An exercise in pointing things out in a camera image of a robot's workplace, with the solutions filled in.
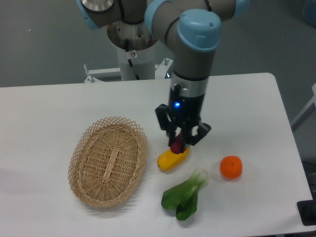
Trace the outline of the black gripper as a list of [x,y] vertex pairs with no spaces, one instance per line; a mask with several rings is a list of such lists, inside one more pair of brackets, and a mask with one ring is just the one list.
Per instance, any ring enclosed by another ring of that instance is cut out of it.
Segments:
[[185,90],[180,84],[170,89],[168,105],[160,104],[156,109],[156,116],[161,130],[166,132],[168,146],[176,140],[177,125],[182,125],[182,147],[184,152],[187,146],[194,146],[211,130],[211,126],[200,121],[200,113],[204,94],[196,97],[183,95]]

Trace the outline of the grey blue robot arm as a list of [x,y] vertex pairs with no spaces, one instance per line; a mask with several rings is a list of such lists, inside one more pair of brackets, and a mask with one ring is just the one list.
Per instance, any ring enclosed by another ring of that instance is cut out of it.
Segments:
[[247,0],[78,0],[93,29],[117,23],[126,51],[135,50],[130,28],[145,26],[174,54],[168,104],[156,108],[172,152],[183,153],[211,129],[200,118],[222,22],[244,13]]

